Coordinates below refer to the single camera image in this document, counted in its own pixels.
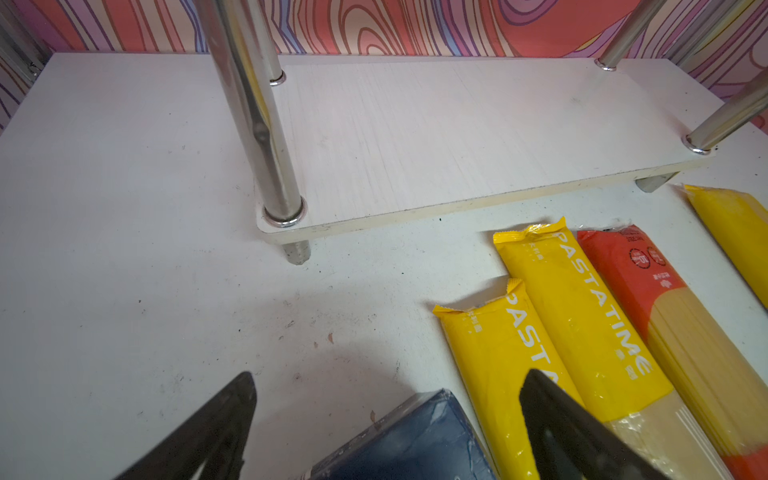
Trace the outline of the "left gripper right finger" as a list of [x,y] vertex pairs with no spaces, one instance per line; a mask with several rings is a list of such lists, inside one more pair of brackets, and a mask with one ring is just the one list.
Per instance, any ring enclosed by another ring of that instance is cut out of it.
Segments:
[[527,373],[519,394],[541,479],[663,479],[542,371]]

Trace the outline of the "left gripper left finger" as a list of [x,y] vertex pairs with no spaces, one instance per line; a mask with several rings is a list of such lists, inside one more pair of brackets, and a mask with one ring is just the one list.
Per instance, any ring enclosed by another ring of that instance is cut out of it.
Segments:
[[243,371],[120,479],[237,479],[257,406],[253,375]]

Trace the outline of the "yellow barcode spaghetti bag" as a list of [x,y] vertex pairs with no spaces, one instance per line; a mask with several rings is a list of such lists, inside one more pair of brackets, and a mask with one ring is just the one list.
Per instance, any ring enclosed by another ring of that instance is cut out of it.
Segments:
[[687,184],[683,190],[712,237],[767,307],[767,210],[744,192]]

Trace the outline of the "white two-tier shelf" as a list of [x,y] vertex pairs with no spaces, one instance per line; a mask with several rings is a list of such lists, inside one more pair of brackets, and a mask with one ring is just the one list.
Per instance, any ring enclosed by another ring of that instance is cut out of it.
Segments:
[[260,194],[257,227],[297,265],[327,235],[613,180],[654,191],[767,106],[760,74],[689,129],[638,85],[619,62],[656,1],[596,60],[287,68],[257,2],[196,7]]

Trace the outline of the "long yellow Pastatime bag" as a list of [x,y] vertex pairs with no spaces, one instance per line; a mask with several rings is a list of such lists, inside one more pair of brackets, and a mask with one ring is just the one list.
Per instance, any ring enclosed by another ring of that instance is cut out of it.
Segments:
[[731,474],[564,219],[497,232],[585,409],[671,479]]

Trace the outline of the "short yellow Pastatime bag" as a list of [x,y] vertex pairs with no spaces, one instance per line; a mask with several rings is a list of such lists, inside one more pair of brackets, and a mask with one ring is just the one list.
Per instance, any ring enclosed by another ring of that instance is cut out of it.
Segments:
[[539,474],[519,402],[531,369],[538,369],[576,402],[574,381],[536,312],[524,282],[508,280],[506,293],[482,306],[436,306],[452,355],[501,479]]

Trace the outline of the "blue Barilla rigatoni box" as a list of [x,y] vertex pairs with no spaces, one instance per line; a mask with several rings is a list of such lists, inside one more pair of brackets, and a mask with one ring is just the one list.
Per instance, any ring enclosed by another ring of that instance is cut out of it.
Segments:
[[493,462],[447,389],[416,393],[307,469],[302,479],[494,479]]

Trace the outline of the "red spaghetti bag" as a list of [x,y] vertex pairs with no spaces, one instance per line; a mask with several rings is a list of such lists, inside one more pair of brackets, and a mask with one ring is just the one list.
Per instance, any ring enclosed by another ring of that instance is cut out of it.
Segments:
[[767,476],[767,385],[637,226],[579,245],[736,479]]

